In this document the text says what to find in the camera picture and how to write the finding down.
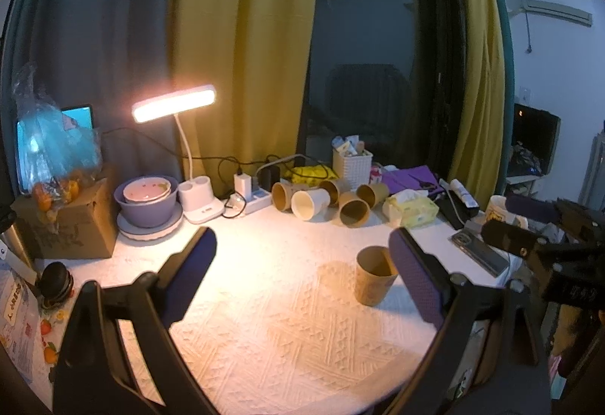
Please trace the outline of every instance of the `yellow curtain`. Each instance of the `yellow curtain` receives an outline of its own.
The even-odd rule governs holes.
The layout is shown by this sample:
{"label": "yellow curtain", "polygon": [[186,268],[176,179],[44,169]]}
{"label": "yellow curtain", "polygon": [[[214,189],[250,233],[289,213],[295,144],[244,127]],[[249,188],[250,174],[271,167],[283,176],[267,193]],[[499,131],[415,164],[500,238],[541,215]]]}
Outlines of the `yellow curtain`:
{"label": "yellow curtain", "polygon": [[[182,114],[194,156],[294,153],[315,0],[175,0],[175,87],[214,84],[215,104]],[[217,161],[196,161],[216,194]],[[237,167],[223,164],[232,181]]]}
{"label": "yellow curtain", "polygon": [[450,179],[460,179],[482,208],[494,193],[504,123],[504,53],[496,0],[467,5],[467,83]]}

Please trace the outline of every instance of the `glass window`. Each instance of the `glass window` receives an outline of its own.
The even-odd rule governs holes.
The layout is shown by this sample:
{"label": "glass window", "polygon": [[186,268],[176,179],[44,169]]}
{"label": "glass window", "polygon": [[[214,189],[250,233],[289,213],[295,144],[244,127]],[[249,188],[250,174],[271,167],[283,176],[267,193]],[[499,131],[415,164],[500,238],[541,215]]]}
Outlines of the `glass window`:
{"label": "glass window", "polygon": [[436,13],[436,0],[316,0],[299,149],[331,161],[335,135],[360,135],[375,161],[425,164]]}

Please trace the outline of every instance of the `paper cup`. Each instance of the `paper cup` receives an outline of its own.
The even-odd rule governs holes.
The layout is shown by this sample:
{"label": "paper cup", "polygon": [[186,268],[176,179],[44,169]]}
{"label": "paper cup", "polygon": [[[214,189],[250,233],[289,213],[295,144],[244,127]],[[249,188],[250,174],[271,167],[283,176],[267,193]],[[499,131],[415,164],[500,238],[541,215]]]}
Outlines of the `paper cup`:
{"label": "paper cup", "polygon": [[341,194],[338,205],[338,218],[347,227],[360,227],[370,218],[370,206],[352,191]]}
{"label": "paper cup", "polygon": [[357,254],[355,299],[367,306],[380,304],[397,275],[397,268],[391,260],[388,248],[363,248]]}
{"label": "paper cup", "polygon": [[351,191],[351,185],[346,179],[328,179],[320,183],[320,188],[325,189],[330,194],[330,206],[337,207],[340,195]]}
{"label": "paper cup", "polygon": [[388,198],[388,186],[385,183],[362,184],[357,188],[357,196],[364,200],[370,208]]}
{"label": "paper cup", "polygon": [[488,208],[485,210],[485,219],[491,219],[516,225],[522,229],[528,229],[527,218],[511,213],[506,209],[506,197],[495,194],[489,199]]}
{"label": "paper cup", "polygon": [[292,195],[297,191],[309,189],[306,184],[275,183],[271,188],[273,205],[279,211],[286,211],[292,207]]}
{"label": "paper cup", "polygon": [[299,219],[309,221],[330,204],[330,195],[323,188],[297,191],[292,195],[292,212]]}

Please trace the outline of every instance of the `white paper cup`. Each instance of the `white paper cup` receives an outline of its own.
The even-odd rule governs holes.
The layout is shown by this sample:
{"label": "white paper cup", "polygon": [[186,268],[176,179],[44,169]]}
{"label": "white paper cup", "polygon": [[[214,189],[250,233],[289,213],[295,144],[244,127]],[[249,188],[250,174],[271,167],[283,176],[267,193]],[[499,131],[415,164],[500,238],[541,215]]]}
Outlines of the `white paper cup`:
{"label": "white paper cup", "polygon": [[323,188],[297,191],[292,195],[292,212],[299,219],[309,221],[330,204],[330,194]]}
{"label": "white paper cup", "polygon": [[489,199],[488,208],[485,210],[485,219],[491,219],[516,225],[522,229],[528,229],[529,223],[526,217],[509,212],[506,209],[506,197],[495,194]]}
{"label": "white paper cup", "polygon": [[309,189],[306,184],[291,184],[278,182],[271,188],[271,200],[279,211],[290,210],[292,207],[292,196],[297,191]]}

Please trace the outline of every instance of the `white plate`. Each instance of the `white plate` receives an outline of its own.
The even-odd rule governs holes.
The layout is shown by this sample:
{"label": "white plate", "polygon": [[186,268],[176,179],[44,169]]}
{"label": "white plate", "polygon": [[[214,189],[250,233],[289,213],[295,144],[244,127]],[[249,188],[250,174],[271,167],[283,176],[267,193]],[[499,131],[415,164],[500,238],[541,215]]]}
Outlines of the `white plate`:
{"label": "white plate", "polygon": [[120,232],[127,238],[135,241],[153,241],[154,239],[160,239],[166,237],[168,234],[173,232],[180,226],[183,221],[183,207],[179,203],[174,205],[174,211],[168,222],[158,227],[152,227],[145,229],[143,227],[137,227],[132,225],[122,215],[122,212],[117,216],[117,226]]}
{"label": "white plate", "polygon": [[170,186],[165,177],[145,176],[127,184],[122,193],[129,203],[147,203],[169,195]]}

